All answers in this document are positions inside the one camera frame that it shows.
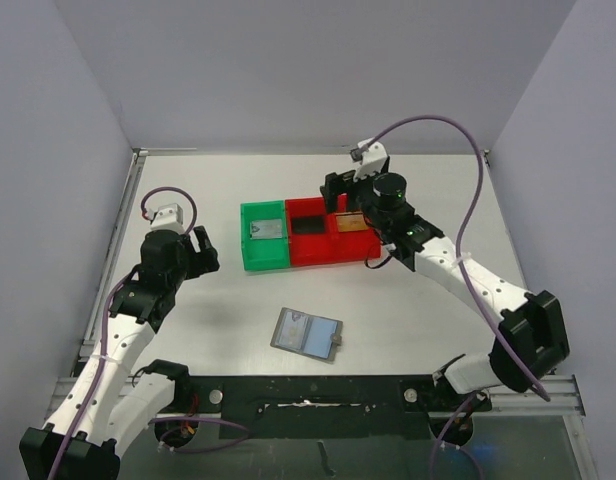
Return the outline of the grey card holder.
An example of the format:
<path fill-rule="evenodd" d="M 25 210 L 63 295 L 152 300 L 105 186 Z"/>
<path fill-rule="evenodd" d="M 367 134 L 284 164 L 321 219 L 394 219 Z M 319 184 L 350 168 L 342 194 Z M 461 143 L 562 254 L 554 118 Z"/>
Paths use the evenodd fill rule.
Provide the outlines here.
<path fill-rule="evenodd" d="M 333 363 L 342 346 L 343 322 L 283 307 L 270 346 L 285 352 Z"/>

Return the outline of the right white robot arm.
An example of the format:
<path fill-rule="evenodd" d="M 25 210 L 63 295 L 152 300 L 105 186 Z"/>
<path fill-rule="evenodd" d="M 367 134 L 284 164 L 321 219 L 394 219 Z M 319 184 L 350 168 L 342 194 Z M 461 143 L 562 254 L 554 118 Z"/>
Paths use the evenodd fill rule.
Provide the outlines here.
<path fill-rule="evenodd" d="M 344 197 L 347 209 L 362 213 L 392 258 L 444 287 L 494 333 L 489 352 L 462 354 L 438 370 L 434 399 L 454 409 L 469 393 L 495 386 L 547 399 L 540 380 L 570 353 L 558 299 L 548 291 L 533 294 L 516 286 L 461 252 L 458 241 L 406 201 L 406 186 L 394 172 L 358 180 L 348 171 L 328 174 L 320 192 L 327 212 Z"/>

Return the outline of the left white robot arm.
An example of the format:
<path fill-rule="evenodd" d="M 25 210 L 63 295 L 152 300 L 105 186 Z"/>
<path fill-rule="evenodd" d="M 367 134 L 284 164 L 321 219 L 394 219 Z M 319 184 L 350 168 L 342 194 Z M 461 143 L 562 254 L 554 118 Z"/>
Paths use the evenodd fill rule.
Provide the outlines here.
<path fill-rule="evenodd" d="M 125 450 L 157 414 L 190 412 L 196 395 L 182 364 L 154 360 L 132 393 L 121 390 L 183 282 L 219 268 L 202 226 L 146 234 L 139 263 L 106 299 L 99 342 L 73 387 L 43 427 L 28 428 L 20 440 L 29 478 L 114 479 Z"/>

